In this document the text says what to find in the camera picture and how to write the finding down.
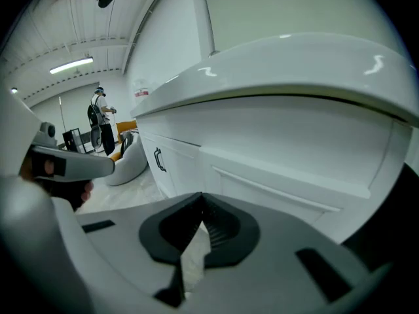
white countertop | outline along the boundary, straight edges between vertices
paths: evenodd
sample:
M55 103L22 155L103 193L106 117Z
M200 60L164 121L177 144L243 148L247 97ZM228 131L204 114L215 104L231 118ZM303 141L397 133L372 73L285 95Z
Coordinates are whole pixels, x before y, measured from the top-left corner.
M353 101L419 126L419 87L411 62L381 44L326 33L281 35L221 52L168 80L131 116L272 94Z

white shirt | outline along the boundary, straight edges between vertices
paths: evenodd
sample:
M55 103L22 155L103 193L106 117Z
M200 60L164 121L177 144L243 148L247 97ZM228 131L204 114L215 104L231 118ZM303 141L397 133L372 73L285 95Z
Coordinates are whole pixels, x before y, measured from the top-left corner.
M95 104L95 102L96 102L96 105L99 107L100 114L104 118L105 123L109 123L110 120L108 119L107 114L102 111L102 107L107 107L107 102L105 100L105 97L104 96L94 96L93 99L92 99L92 103Z

ceiling beam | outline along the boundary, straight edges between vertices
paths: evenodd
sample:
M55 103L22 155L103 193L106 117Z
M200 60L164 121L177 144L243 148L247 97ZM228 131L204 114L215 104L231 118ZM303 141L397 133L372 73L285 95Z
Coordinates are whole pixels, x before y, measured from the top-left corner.
M50 97L57 96L58 94L70 91L74 88L93 84L95 82L101 82L104 78L120 77L121 75L122 74L120 70L96 72L90 73L88 75L83 75L81 77L73 78L69 81L55 84L54 86L51 86L43 90L42 92L36 93L34 96L31 96L28 99L24 100L24 103L30 108L32 106L37 105L38 103L41 103L42 101L49 99Z
M138 14L137 20L134 23L134 26L132 28L131 35L130 35L128 49L125 51L125 57L124 57L124 60L122 61L122 74L125 74L126 64L128 63L128 58L130 56L132 46L134 45L134 41L136 39L138 29L142 21L144 20L145 16L147 15L151 5L154 3L154 1L155 0L146 0L143 8L140 10Z
M63 57L69 57L73 52L86 51L93 48L127 48L128 42L126 39L92 39L90 41L83 41L81 43L65 44L61 48L55 48L43 55L29 59L19 68L7 74L5 79L11 78L16 74L22 74L32 67L42 64L48 60L56 60Z

man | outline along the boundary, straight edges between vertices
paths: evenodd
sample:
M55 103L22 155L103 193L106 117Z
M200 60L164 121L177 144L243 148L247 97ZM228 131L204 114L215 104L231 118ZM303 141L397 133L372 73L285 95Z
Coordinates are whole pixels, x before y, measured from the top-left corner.
M106 113L115 114L117 111L115 109L107 108L107 103L105 100L106 94L103 92L103 87L98 87L94 93L95 96L92 99L92 103L99 107L100 114L103 117L103 124L100 125L101 139L103 148L105 149L106 155L108 156L114 151L115 142L113 139L112 127L109 124L109 119Z

finger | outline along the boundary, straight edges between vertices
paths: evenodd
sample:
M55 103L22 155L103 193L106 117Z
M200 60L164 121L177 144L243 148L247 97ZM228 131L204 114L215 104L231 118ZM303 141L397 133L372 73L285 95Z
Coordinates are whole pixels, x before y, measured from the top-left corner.
M88 193L88 192L84 192L82 195L81 195L81 200L83 200L84 202L86 202L87 200L89 200L90 199L90 193Z
M54 162L51 160L46 160L44 165L44 170L47 175L51 175L54 173Z
M91 191L93 191L93 183L91 182L91 181L89 181L85 186L84 186L84 189L86 190L86 192L91 192Z

